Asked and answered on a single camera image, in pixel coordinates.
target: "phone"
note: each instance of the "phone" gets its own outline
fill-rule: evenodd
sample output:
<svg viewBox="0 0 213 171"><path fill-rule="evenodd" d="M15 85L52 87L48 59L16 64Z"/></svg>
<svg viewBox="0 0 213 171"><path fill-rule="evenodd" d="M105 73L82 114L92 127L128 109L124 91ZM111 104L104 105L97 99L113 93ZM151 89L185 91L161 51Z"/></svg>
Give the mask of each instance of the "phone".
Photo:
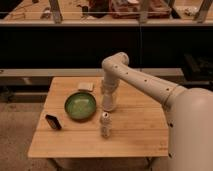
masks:
<svg viewBox="0 0 213 171"><path fill-rule="evenodd" d="M45 119L47 120L52 129L61 130L61 125L55 116L47 114L45 116Z"/></svg>

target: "table top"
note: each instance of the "table top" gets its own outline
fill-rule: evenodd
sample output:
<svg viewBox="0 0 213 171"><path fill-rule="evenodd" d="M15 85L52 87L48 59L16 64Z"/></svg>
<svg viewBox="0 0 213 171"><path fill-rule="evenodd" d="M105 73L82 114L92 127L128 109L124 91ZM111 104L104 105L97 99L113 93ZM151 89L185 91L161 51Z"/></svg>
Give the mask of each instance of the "table top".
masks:
<svg viewBox="0 0 213 171"><path fill-rule="evenodd" d="M120 82L117 108L110 112L111 135L101 137L101 77L55 77L28 152L36 158L144 157L167 156L168 128L161 105L134 87ZM86 122L75 122L64 111L66 99L79 82L94 83L97 110ZM54 131L45 120L56 116L62 125Z"/></svg>

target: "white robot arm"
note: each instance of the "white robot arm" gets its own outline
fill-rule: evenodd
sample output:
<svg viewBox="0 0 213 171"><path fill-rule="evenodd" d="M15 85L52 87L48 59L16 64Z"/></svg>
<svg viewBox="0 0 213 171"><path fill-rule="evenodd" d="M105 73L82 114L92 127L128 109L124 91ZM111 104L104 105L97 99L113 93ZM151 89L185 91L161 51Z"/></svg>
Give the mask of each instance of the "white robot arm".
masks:
<svg viewBox="0 0 213 171"><path fill-rule="evenodd" d="M213 93L178 84L129 68L128 56L117 53L102 62L105 111L115 108L119 79L158 101L169 125L169 171L213 171Z"/></svg>

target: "table leg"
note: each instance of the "table leg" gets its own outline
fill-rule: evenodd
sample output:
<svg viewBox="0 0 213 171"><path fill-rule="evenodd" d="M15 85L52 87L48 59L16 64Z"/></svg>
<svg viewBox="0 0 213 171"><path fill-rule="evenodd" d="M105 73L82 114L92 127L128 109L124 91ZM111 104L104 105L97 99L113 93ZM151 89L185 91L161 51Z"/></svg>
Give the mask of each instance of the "table leg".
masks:
<svg viewBox="0 0 213 171"><path fill-rule="evenodd" d="M152 171L152 166L154 165L154 163L156 162L157 159L158 159L158 157L151 157L151 158L146 157L146 160L148 162L146 169Z"/></svg>
<svg viewBox="0 0 213 171"><path fill-rule="evenodd" d="M56 169L56 171L63 170L63 168L55 161L54 158L47 158L47 161Z"/></svg>

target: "concrete floor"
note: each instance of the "concrete floor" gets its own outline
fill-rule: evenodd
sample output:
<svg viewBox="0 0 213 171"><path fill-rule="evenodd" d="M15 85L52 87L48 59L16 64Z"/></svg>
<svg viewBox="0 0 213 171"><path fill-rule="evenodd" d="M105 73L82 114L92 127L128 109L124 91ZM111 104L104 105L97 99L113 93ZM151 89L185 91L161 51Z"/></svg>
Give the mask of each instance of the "concrete floor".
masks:
<svg viewBox="0 0 213 171"><path fill-rule="evenodd" d="M54 171L45 159L27 157L45 97L15 97L0 101L0 171ZM145 171L145 158L73 159L74 171ZM167 171L166 158L159 158L152 171Z"/></svg>

